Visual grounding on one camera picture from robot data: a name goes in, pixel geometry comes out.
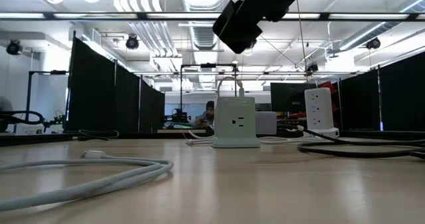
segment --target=desk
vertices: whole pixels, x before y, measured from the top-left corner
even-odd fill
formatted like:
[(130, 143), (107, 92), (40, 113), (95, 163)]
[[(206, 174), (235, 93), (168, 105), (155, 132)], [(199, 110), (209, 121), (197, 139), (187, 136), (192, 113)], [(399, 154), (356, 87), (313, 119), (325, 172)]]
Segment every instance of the desk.
[[(295, 146), (214, 150), (184, 140), (63, 142), (0, 148), (0, 162), (113, 156), (168, 159), (173, 173), (92, 199), (0, 213), (0, 223), (423, 223), (425, 162), (303, 154)], [(0, 173), (0, 199), (131, 169), (84, 166)]]

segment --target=electrical outlet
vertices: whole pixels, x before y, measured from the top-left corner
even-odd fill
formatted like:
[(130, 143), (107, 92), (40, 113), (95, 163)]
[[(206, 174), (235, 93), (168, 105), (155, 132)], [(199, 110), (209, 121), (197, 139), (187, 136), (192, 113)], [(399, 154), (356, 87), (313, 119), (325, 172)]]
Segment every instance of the electrical outlet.
[(259, 148), (255, 99), (218, 97), (214, 111), (214, 148)]
[(313, 88), (305, 91), (307, 128), (331, 137), (338, 137), (339, 130), (333, 127), (331, 91), (328, 88)]

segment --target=plug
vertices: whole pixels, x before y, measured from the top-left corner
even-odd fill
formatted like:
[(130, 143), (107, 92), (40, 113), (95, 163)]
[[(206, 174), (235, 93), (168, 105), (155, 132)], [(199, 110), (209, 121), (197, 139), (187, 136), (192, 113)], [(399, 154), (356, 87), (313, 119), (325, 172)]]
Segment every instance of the plug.
[(102, 152), (102, 151), (86, 150), (80, 156), (80, 158), (84, 158), (84, 159), (102, 159), (102, 156), (104, 156), (104, 155), (105, 155), (105, 152)]

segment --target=wooden table surface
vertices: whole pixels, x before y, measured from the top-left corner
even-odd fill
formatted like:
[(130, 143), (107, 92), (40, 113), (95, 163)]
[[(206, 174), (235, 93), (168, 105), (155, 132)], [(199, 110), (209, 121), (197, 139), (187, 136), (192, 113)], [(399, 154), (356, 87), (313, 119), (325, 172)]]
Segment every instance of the wooden table surface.
[[(76, 159), (87, 149), (172, 160), (172, 173), (83, 201), (0, 213), (0, 223), (424, 223), (425, 162), (303, 154), (294, 145), (189, 147), (184, 140), (62, 142), (0, 148), (0, 162)], [(0, 173), (0, 199), (92, 181), (131, 166)]]

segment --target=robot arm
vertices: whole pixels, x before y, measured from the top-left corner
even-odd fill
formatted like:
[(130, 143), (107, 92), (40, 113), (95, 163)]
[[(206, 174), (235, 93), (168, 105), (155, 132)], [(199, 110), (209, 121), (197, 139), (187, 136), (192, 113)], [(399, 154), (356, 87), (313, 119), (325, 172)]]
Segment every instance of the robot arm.
[(242, 53), (252, 48), (262, 30), (257, 26), (263, 18), (279, 21), (295, 0), (239, 0), (230, 1), (212, 30), (233, 52)]

